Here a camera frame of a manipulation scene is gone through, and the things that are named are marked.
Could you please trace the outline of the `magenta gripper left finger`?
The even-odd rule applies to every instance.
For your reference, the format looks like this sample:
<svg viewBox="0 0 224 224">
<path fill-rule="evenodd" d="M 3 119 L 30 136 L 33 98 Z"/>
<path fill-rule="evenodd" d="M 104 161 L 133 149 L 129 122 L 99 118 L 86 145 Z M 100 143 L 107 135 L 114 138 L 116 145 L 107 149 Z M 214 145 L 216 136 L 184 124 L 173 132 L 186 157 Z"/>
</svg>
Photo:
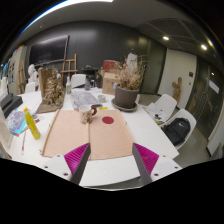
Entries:
<svg viewBox="0 0 224 224">
<path fill-rule="evenodd" d="M 64 155 L 65 161 L 72 173 L 71 182 L 78 185 L 91 153 L 89 143 L 86 143 Z"/>
</svg>

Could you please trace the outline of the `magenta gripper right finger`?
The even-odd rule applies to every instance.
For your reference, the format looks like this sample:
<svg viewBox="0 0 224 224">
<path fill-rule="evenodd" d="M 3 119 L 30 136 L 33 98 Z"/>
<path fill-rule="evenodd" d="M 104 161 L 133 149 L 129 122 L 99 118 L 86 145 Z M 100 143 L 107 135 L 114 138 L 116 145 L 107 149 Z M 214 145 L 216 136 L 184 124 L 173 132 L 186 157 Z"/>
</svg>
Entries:
<svg viewBox="0 0 224 224">
<path fill-rule="evenodd" d="M 150 184 L 152 182 L 151 173 L 159 159 L 159 155 L 137 143 L 132 146 L 132 154 L 143 184 Z"/>
</svg>

